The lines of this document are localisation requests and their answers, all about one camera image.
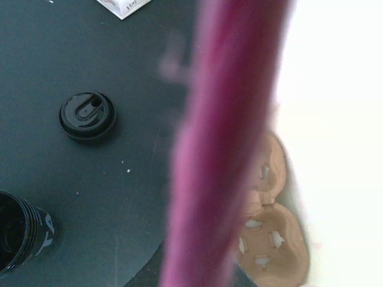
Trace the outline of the brown pulp cup carrier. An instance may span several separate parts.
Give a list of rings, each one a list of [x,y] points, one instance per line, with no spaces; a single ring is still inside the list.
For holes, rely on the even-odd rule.
[[[306,243],[297,218],[276,201],[287,179],[284,152],[273,133],[265,147],[253,168],[238,263],[257,286],[301,286],[309,269]]]

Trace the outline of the black lid stack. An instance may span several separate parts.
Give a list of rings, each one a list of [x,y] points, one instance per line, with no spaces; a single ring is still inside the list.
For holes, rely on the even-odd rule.
[[[59,225],[45,210],[1,191],[1,278],[56,246]]]

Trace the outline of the cream paper bag pink sides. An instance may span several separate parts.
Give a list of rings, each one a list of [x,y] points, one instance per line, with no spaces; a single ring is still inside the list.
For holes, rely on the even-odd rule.
[[[315,286],[382,285],[382,2],[199,1],[160,286],[227,286],[273,102]]]

